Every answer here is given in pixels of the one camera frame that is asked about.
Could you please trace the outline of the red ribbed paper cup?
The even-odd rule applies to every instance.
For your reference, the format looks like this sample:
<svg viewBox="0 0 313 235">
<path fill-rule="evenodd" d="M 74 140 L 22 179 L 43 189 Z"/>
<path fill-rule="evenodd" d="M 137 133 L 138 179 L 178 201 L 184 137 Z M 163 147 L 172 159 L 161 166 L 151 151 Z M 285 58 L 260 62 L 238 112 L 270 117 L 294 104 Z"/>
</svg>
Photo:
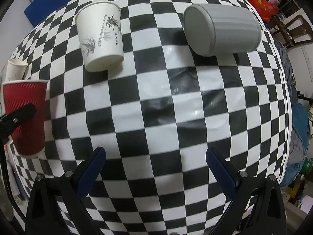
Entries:
<svg viewBox="0 0 313 235">
<path fill-rule="evenodd" d="M 45 149 L 47 80 L 3 83 L 9 135 L 20 156 L 34 158 Z"/>
</svg>

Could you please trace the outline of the white cup with calligraphy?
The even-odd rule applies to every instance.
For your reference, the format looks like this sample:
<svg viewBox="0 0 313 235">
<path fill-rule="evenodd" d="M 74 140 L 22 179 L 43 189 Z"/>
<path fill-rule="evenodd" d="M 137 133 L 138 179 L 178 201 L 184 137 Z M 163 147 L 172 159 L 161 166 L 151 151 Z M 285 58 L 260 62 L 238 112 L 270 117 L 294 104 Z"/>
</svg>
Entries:
<svg viewBox="0 0 313 235">
<path fill-rule="evenodd" d="M 27 66 L 28 63 L 26 61 L 10 58 L 7 61 L 5 82 L 21 80 L 24 76 Z"/>
</svg>

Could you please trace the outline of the white cup with bamboo print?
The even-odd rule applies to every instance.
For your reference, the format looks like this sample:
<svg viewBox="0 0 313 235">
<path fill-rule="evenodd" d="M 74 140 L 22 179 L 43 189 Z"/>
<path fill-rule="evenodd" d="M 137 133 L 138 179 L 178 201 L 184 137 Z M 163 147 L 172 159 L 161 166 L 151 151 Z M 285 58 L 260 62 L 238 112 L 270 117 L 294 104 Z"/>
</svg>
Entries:
<svg viewBox="0 0 313 235">
<path fill-rule="evenodd" d="M 101 72 L 124 60 L 121 9 L 113 2 L 95 2 L 75 17 L 85 69 Z"/>
</svg>

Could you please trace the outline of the grey cylindrical cup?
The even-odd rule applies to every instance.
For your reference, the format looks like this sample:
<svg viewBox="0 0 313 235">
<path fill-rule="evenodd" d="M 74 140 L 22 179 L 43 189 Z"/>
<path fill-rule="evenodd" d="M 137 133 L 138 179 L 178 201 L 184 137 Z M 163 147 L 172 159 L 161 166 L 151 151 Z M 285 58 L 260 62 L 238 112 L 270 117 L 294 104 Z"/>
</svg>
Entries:
<svg viewBox="0 0 313 235">
<path fill-rule="evenodd" d="M 183 13 L 183 30 L 191 49 L 211 57 L 256 50 L 262 28 L 250 10 L 220 4 L 193 4 Z"/>
</svg>

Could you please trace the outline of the black white checkered tablecloth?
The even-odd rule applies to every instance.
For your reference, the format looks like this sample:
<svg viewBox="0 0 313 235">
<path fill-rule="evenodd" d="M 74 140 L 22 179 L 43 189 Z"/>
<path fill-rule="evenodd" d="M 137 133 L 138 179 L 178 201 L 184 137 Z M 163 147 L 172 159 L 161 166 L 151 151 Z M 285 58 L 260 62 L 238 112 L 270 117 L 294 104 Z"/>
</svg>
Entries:
<svg viewBox="0 0 313 235">
<path fill-rule="evenodd" d="M 87 72 L 75 16 L 92 2 L 121 8 L 124 61 Z M 47 80 L 45 151 L 13 150 L 30 193 L 96 147 L 106 163 L 83 204 L 104 234 L 202 234 L 228 206 L 209 170 L 212 146 L 238 170 L 283 179 L 292 127 L 280 56 L 266 29 L 253 52 L 202 57 L 181 21 L 192 4 L 251 9 L 247 0 L 72 0 L 14 50 L 26 78 Z"/>
</svg>

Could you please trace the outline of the dark wooden chair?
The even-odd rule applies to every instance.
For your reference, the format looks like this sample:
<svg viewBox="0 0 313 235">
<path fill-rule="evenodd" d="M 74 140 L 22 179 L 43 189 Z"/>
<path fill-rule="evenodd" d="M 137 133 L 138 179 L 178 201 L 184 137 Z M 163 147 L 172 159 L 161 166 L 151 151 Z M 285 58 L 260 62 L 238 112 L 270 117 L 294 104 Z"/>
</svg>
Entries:
<svg viewBox="0 0 313 235">
<path fill-rule="evenodd" d="M 286 49 L 307 45 L 312 43 L 312 27 L 308 21 L 302 16 L 297 15 L 287 24 L 279 20 L 278 16 L 273 16 L 268 24 L 269 29 L 275 29 L 272 36 L 280 33 L 285 41 L 283 46 Z M 296 41 L 296 38 L 308 35 L 310 39 Z"/>
</svg>

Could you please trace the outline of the red plastic bag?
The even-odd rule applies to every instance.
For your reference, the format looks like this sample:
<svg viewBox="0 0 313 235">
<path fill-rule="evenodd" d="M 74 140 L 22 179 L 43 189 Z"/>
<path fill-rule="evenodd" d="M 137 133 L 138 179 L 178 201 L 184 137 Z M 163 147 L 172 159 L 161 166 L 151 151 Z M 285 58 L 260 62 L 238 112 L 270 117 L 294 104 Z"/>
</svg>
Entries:
<svg viewBox="0 0 313 235">
<path fill-rule="evenodd" d="M 279 8 L 266 0 L 247 0 L 255 8 L 263 21 L 269 23 L 273 16 L 277 15 Z"/>
</svg>

